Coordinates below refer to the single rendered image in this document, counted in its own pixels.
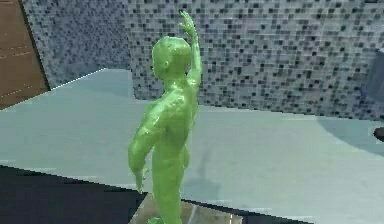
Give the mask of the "grey box-shaped appliance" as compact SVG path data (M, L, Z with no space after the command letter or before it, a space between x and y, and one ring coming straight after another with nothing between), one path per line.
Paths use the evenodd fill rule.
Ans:
M368 82L367 95L378 102L384 102L384 48L375 55Z

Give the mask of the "green plastic human figurine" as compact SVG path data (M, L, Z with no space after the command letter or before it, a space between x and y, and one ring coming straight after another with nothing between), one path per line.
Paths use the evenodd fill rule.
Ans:
M152 197L157 217L145 224L183 224L180 188L190 153L187 140L198 111L202 78L199 37L192 17L182 11L180 27L190 37L165 36L152 48L152 69L164 93L148 105L128 147L128 166L142 191L152 173Z

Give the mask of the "clear square figurine base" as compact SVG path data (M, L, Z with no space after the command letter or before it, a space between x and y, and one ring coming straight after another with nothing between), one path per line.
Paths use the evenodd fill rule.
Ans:
M243 217L182 201L181 221L182 224L243 224ZM151 194L144 197L128 224L164 224Z

